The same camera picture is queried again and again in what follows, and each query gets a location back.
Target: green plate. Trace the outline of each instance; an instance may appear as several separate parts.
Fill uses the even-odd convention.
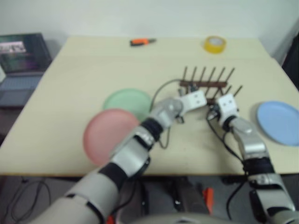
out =
[[[139,121],[149,114],[151,98],[137,89],[123,89],[111,94],[104,102],[103,109],[119,108],[131,112]]]

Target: laptop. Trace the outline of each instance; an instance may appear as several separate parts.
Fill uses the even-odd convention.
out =
[[[51,62],[42,34],[0,36],[0,108],[22,108]]]

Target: black cable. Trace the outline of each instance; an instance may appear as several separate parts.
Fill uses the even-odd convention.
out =
[[[229,205],[230,202],[232,201],[233,197],[238,193],[238,191],[243,187],[243,185],[245,184],[246,181],[243,181],[239,184],[239,186],[232,192],[232,194],[229,196],[227,202],[226,202],[226,212],[228,214],[228,218],[230,220],[232,220],[232,217],[230,215],[230,211],[229,211]]]
[[[134,197],[134,194],[135,194],[135,191],[136,191],[136,185],[137,185],[137,181],[134,182],[134,185],[133,185],[133,189],[132,189],[132,192],[131,192],[131,195],[130,197],[127,199],[126,202],[124,202],[123,204],[120,204],[119,206],[117,206],[116,208],[114,208],[111,212],[111,215],[114,215],[116,212],[118,212],[118,210],[122,209],[123,207],[127,206],[131,200],[133,199]]]
[[[22,180],[21,180],[21,182],[20,182],[20,184],[19,184],[17,190],[15,191],[15,193],[14,193],[12,199],[10,200],[10,202],[8,203],[8,205],[6,206],[5,213],[4,213],[3,217],[2,217],[1,220],[0,220],[0,224],[4,224],[4,223],[5,223],[6,217],[7,217],[7,215],[8,215],[9,207],[10,207],[10,205],[12,204],[12,202],[14,201],[15,197],[17,196],[17,194],[19,193],[19,191],[20,191],[22,185],[25,183],[25,180],[24,180],[24,178],[23,178],[22,176],[21,176],[21,179],[22,179]]]
[[[160,92],[165,86],[167,86],[167,85],[170,84],[170,83],[180,82],[180,81],[181,81],[181,79],[172,79],[172,80],[170,80],[170,81],[164,83],[163,85],[161,85],[161,86],[157,89],[157,91],[155,92],[155,94],[154,94],[154,96],[153,96],[153,98],[152,98],[152,100],[151,100],[149,111],[151,111],[151,110],[153,109],[153,106],[154,106],[155,100],[156,100],[156,98],[157,98],[157,95],[159,94],[159,92]],[[158,141],[160,147],[163,148],[163,149],[166,149],[166,148],[168,147],[168,145],[169,145],[169,140],[170,140],[170,128],[168,128],[168,130],[167,130],[167,134],[166,134],[166,143],[165,143],[165,145],[161,142],[161,140]]]
[[[151,111],[151,110],[153,109],[153,106],[154,106],[154,103],[155,103],[155,100],[156,100],[156,97],[157,97],[158,93],[159,93],[165,86],[167,86],[167,85],[170,84],[170,83],[180,82],[180,81],[181,81],[181,79],[178,79],[178,78],[177,78],[177,79],[172,79],[172,80],[170,80],[170,81],[164,83],[163,85],[161,85],[161,86],[159,87],[159,89],[157,89],[157,91],[155,92],[155,94],[154,94],[154,96],[153,96],[153,98],[152,98],[152,100],[151,100],[149,111]]]
[[[24,213],[22,214],[21,216],[17,216],[16,214],[16,206],[18,204],[18,202],[20,201],[20,199],[22,198],[23,194],[26,192],[26,190],[34,185],[34,184],[38,184],[37,185],[37,188],[36,188],[36,195],[35,195],[35,198],[34,198],[34,201],[33,203],[31,204],[30,208]],[[32,212],[34,211],[34,208],[36,206],[36,203],[37,203],[37,200],[38,200],[38,197],[40,195],[40,192],[43,188],[43,186],[46,187],[47,189],[47,192],[48,192],[48,197],[49,197],[49,205],[51,205],[51,192],[50,192],[50,188],[49,186],[44,182],[44,180],[41,180],[41,181],[34,181],[34,182],[31,182],[29,183],[19,194],[19,196],[17,197],[17,199],[15,200],[15,202],[13,203],[13,206],[12,206],[12,209],[11,209],[11,217],[13,219],[13,221],[15,221],[15,223],[19,223],[21,221],[24,221],[26,219],[28,219]]]
[[[165,143],[165,145],[163,145],[163,143],[162,143],[161,140],[158,141],[160,147],[163,148],[163,149],[167,149],[167,147],[168,147],[168,145],[169,145],[169,140],[170,140],[170,128],[168,128],[168,130],[167,130],[167,134],[166,134],[166,143]]]
[[[211,130],[213,131],[213,133],[216,135],[216,137],[223,143],[225,149],[232,154],[235,158],[237,158],[241,163],[243,163],[243,160],[225,143],[225,137],[227,135],[227,132],[224,133],[223,137],[221,138],[220,135],[216,132],[215,128],[213,127],[213,125],[211,124],[211,121],[208,119],[210,111],[206,114],[206,121],[209,124]]]

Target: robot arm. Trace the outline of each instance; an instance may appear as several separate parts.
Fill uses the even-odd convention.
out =
[[[129,178],[140,176],[150,163],[149,151],[175,118],[205,106],[202,91],[161,101],[149,117],[112,152],[110,162],[83,177],[31,224],[103,224]]]
[[[281,176],[274,171],[266,145],[254,125],[239,117],[233,95],[219,98],[217,108],[220,126],[231,131],[239,144],[243,169],[254,188],[250,200],[257,220],[273,224],[299,223],[299,213]]]

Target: orange utility knife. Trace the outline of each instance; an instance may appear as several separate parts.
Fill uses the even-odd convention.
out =
[[[156,39],[147,39],[147,38],[133,39],[133,40],[130,41],[130,44],[131,44],[132,47],[135,47],[135,46],[142,46],[142,45],[145,45],[145,44],[153,43],[155,41],[156,41]]]

